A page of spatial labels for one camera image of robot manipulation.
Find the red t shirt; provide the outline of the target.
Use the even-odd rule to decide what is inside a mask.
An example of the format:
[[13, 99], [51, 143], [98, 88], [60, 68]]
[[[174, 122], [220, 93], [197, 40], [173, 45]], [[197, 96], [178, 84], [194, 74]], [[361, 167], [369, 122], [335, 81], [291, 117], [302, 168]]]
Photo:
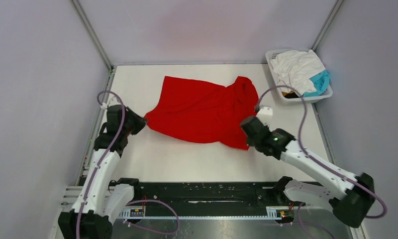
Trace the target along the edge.
[[176, 139], [248, 150], [240, 123], [255, 116], [258, 98], [243, 76], [229, 86], [166, 76], [159, 101], [145, 118], [150, 129]]

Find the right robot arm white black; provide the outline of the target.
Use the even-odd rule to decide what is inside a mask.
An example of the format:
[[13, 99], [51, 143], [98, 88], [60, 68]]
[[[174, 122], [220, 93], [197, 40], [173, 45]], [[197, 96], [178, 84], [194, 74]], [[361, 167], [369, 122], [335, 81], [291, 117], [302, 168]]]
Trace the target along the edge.
[[272, 156], [304, 172], [318, 185], [300, 183], [284, 176], [278, 182], [273, 197], [276, 203], [290, 201], [313, 204], [326, 209], [343, 224], [358, 228], [375, 202], [374, 180], [366, 174], [355, 175], [330, 162], [320, 160], [311, 151], [301, 148], [299, 141], [283, 129], [270, 130], [257, 117], [251, 116], [240, 124], [247, 142], [258, 152]]

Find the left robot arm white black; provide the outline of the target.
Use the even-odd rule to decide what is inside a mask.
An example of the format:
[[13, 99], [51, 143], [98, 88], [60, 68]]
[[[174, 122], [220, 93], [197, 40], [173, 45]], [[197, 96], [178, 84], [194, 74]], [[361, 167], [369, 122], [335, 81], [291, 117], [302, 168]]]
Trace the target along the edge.
[[106, 193], [128, 137], [138, 134], [146, 122], [129, 107], [107, 107], [83, 188], [70, 211], [62, 212], [58, 218], [65, 239], [111, 238], [113, 223], [123, 207], [142, 200], [141, 189], [130, 183], [119, 183], [109, 197]]

